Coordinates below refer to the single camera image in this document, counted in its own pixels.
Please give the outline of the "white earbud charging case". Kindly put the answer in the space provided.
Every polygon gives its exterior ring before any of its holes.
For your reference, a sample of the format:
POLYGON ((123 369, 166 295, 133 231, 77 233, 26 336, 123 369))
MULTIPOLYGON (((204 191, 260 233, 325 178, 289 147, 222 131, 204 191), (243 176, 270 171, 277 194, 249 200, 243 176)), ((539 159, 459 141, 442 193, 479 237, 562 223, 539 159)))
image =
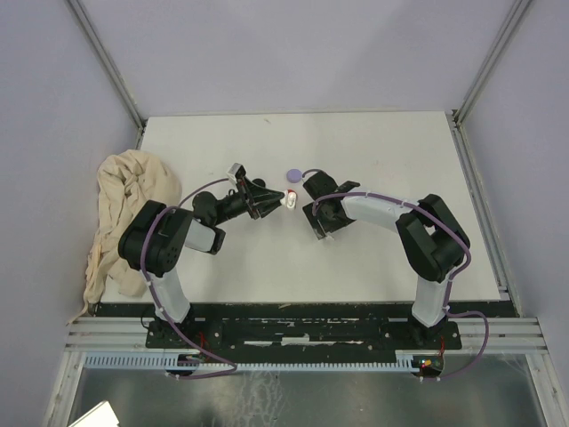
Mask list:
POLYGON ((284 197, 281 199, 281 204, 289 210, 294 210, 297 204, 297 193, 287 193, 286 191, 284 197))

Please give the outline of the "purple earbud charging case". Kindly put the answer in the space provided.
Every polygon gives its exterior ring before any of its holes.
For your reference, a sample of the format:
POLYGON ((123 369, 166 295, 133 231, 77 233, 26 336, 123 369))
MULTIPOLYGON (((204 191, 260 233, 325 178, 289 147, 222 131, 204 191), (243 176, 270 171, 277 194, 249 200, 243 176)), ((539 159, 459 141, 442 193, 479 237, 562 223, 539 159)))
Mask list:
POLYGON ((286 173, 286 179, 290 183, 298 183, 303 179, 303 171, 299 169, 290 169, 286 173))

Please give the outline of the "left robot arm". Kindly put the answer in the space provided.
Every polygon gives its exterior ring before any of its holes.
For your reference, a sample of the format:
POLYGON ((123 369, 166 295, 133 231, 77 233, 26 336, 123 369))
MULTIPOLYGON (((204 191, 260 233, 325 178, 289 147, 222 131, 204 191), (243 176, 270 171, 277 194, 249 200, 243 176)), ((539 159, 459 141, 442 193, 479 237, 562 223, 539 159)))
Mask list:
POLYGON ((190 302, 176 271, 182 250, 217 254, 226 236, 222 223, 242 214, 254 220, 264 218, 286 204, 287 193, 268 189, 261 179, 238 178, 235 188, 223 198, 215 197, 206 187, 190 198, 189 210, 147 201, 118 243, 119 257, 144 277, 156 315, 163 321, 171 320, 165 334, 179 347, 196 339, 196 324, 186 319, 190 302))

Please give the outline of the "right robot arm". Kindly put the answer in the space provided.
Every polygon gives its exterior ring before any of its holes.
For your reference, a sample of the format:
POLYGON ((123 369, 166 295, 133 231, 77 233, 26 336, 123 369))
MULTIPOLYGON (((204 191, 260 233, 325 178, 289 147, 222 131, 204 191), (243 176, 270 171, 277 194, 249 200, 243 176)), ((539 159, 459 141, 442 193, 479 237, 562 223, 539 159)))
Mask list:
POLYGON ((469 238, 438 195, 408 201, 364 189, 359 183, 339 185, 323 171, 303 181, 312 202, 303 207, 317 238, 330 237, 353 222, 367 222, 395 232, 417 276, 407 327, 409 340, 428 348, 440 337, 448 316, 454 278, 471 263, 469 238))

